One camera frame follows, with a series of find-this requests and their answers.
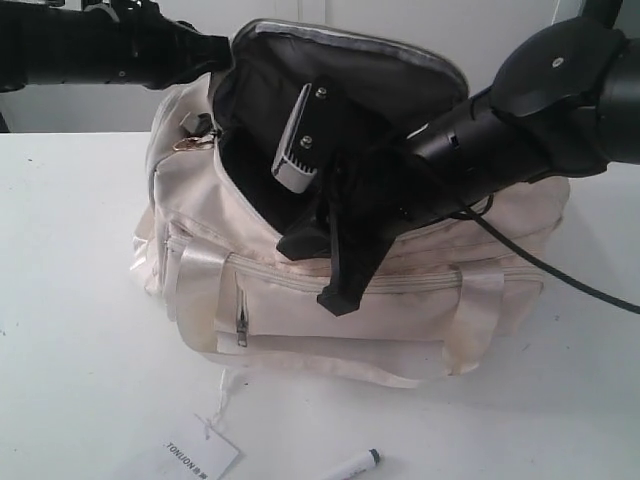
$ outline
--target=white marker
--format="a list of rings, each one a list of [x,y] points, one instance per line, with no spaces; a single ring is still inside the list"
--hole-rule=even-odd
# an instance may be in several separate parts
[[[331,472],[320,477],[319,480],[350,480],[356,475],[373,470],[380,463],[380,454],[377,450],[369,450],[367,453],[358,455],[342,465],[334,468]]]

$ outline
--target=black cable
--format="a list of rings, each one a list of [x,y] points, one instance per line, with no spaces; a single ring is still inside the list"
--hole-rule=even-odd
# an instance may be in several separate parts
[[[482,218],[482,216],[479,215],[478,213],[476,213],[471,207],[469,207],[464,202],[464,200],[462,200],[462,197],[460,195],[458,195],[458,193],[453,188],[451,188],[449,185],[447,185],[433,171],[433,169],[427,164],[427,162],[425,162],[425,165],[428,167],[428,170],[430,171],[431,180],[438,185],[438,187],[443,191],[443,193],[445,193],[446,195],[449,195],[450,198],[452,200],[454,200],[460,206],[460,209],[465,214],[467,214],[471,220],[473,220],[478,225],[480,225],[489,234],[491,234],[496,240],[498,240],[504,246],[506,246],[507,248],[512,250],[516,255],[518,255],[519,257],[522,257],[527,262],[529,262],[532,265],[538,267],[540,270],[548,273],[549,275],[557,278],[561,282],[566,283],[567,285],[575,288],[576,290],[579,290],[579,291],[581,291],[583,293],[586,293],[587,295],[589,295],[591,297],[594,297],[594,298],[597,298],[598,300],[601,300],[601,301],[603,301],[605,303],[608,303],[609,305],[613,305],[614,307],[618,307],[618,308],[620,308],[622,310],[626,310],[627,312],[640,314],[640,306],[639,305],[635,305],[633,303],[626,302],[625,300],[622,300],[620,298],[617,298],[617,297],[614,297],[612,295],[609,295],[608,293],[604,293],[604,292],[602,292],[600,290],[597,290],[597,289],[595,289],[593,287],[590,287],[589,285],[586,285],[586,284],[576,280],[575,278],[567,275],[566,273],[558,270],[555,267],[552,267],[548,263],[543,262],[542,260],[540,260],[536,256],[534,256],[531,253],[527,252],[525,249],[520,247],[518,244],[516,244],[511,239],[506,237],[497,228],[495,228],[493,225],[491,225],[489,222],[487,222],[484,218]]]

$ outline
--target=screw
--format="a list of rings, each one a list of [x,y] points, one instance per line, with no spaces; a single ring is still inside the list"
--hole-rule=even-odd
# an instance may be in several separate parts
[[[302,148],[306,148],[307,150],[309,150],[311,148],[311,145],[313,145],[313,138],[311,138],[309,135],[305,135],[304,137],[302,137],[302,140],[300,140],[300,146]]]

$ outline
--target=cream duffel bag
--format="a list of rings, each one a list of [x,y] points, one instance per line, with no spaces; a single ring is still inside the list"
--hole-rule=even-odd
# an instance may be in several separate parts
[[[433,342],[443,344],[443,374],[477,367],[492,338],[513,333],[531,312],[539,270],[474,222],[444,220],[399,237],[360,310],[336,318],[316,303],[330,260],[279,254],[286,225],[267,221],[242,193],[244,180],[234,181],[273,181],[289,112],[320,73],[353,86],[350,95],[403,128],[466,98],[464,77],[422,49],[276,21],[249,24],[233,50],[233,70],[164,101],[148,151],[150,207],[136,231],[133,270],[164,299],[187,345],[229,366],[405,388],[431,378],[425,351]],[[211,127],[193,137],[190,118],[209,118]],[[516,185],[495,195],[485,218],[540,255],[568,197],[565,179]]]

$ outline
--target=white tag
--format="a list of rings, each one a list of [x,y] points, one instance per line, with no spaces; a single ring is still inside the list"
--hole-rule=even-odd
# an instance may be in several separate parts
[[[218,480],[238,450],[198,417],[125,461],[111,480]]]

